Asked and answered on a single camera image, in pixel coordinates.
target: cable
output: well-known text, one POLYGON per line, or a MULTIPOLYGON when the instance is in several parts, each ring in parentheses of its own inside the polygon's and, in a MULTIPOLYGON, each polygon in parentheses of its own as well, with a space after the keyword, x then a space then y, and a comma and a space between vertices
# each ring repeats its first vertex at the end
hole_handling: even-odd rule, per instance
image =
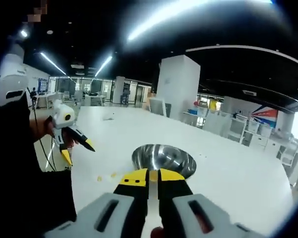
POLYGON ((54 169, 56 170, 56 166, 55 166, 55 163, 54 163, 54 157, 53 157, 53 137, 51 137, 51 155, 52 155, 52 162, 53 162, 53 165, 54 165, 54 169))
MULTIPOLYGON (((36 112, 35 112, 35 103, 34 103, 33 101, 32 101, 32 109, 33 109, 33 112, 34 112, 34 118, 35 118, 35 123, 36 123, 36 129, 37 129, 37 131, 39 131, 39 125, 38 125, 38 121, 37 121, 37 118, 36 118, 36 112)), ((41 144, 43 153, 44 153, 44 155, 45 155, 45 159, 47 160, 47 162, 48 162, 49 165, 51 166, 52 170, 53 170, 53 171, 56 171, 56 170, 53 168, 53 166, 51 165, 51 163, 50 163, 50 161, 49 161, 49 159, 48 159, 48 157, 47 157, 47 155, 46 155, 46 153, 45 153, 45 149, 44 149, 44 147, 43 147, 43 144, 42 144, 41 139, 39 139, 39 141, 40 141, 40 144, 41 144)))

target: stainless steel bowl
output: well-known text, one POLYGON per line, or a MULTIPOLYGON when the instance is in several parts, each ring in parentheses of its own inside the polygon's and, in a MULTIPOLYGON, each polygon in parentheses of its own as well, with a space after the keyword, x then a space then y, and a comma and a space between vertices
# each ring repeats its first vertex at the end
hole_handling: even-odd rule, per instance
POLYGON ((185 179, 194 174, 197 164, 187 152, 169 145, 143 145, 132 154, 135 169, 167 169, 180 173, 185 179))

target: office floor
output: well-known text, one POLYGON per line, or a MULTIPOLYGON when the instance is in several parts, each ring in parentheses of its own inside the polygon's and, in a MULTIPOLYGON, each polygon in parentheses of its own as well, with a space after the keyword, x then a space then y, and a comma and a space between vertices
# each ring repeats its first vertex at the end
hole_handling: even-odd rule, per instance
MULTIPOLYGON (((70 107, 72 107, 75 111, 75 114, 78 114, 79 112, 79 106, 76 106, 73 102, 66 102, 66 104, 70 107)), ((119 104, 112 104, 109 102, 106 102, 106 105, 108 107, 135 107, 135 105, 119 105, 119 104)), ((37 118, 47 118, 49 115, 52 115, 53 109, 47 110, 47 109, 37 109, 36 110, 36 117, 37 118)), ((30 113, 30 118, 34 119, 34 113, 31 111, 30 113)), ((63 160, 57 146, 54 146, 53 148, 53 153, 51 153, 51 148, 52 148, 52 143, 51 143, 51 137, 49 135, 44 136, 42 139, 42 144, 46 153, 46 156, 49 158, 51 164, 53 165, 52 162, 52 155, 54 158, 54 163, 55 167, 58 171, 64 170, 67 167, 66 162, 63 160)), ((37 153, 37 158, 38 162, 40 165, 40 168, 42 171, 51 171, 51 167, 48 165, 46 156, 44 155, 42 146, 39 141, 37 141, 34 144, 36 153, 37 153)), ((294 198, 294 205, 298 202, 298 182, 294 187, 292 187, 292 194, 294 198)))

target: white tabletop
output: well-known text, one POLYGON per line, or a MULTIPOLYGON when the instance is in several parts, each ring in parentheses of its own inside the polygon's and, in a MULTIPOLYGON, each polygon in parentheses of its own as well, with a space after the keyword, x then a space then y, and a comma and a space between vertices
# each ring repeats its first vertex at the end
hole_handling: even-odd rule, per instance
POLYGON ((104 95, 93 96, 93 95, 88 95, 88 94, 86 94, 85 97, 90 97, 90 98, 106 98, 106 96, 104 96, 104 95))
MULTIPOLYGON (((77 212, 102 193, 113 192, 122 175, 134 170, 132 152, 145 144, 166 144, 188 152, 197 163, 187 180, 191 190, 227 211, 233 223, 269 235, 292 208, 282 164, 260 151, 136 108, 81 107, 77 125, 96 150, 75 146, 72 152, 77 212)), ((161 226, 157 205, 151 197, 142 237, 148 238, 154 227, 161 226)))
POLYGON ((43 94, 43 95, 37 95, 36 97, 37 98, 46 98, 46 97, 53 96, 55 94, 56 94, 56 92, 55 93, 46 93, 46 94, 43 94))

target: gray gripper housing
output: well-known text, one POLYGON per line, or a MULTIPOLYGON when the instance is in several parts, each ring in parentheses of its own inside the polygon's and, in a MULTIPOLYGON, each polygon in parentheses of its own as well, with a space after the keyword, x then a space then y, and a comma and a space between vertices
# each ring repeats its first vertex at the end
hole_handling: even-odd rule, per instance
MULTIPOLYGON (((120 238, 127 213, 134 198, 105 193, 83 208, 75 222, 66 222, 45 233, 46 238, 120 238), (102 225, 109 208, 113 211, 102 225)), ((263 238, 264 236, 240 225, 231 224, 229 215, 201 194, 176 197, 174 205, 180 216, 185 238, 263 238), (207 218, 212 231, 204 234, 195 214, 207 218)))
POLYGON ((46 238, 120 238, 134 198, 104 193, 77 214, 75 222, 66 222, 45 233, 46 238))
POLYGON ((231 224, 229 215, 201 194, 173 198, 186 238, 263 238, 241 224, 231 224), (211 228, 204 234, 195 214, 207 220, 211 228))

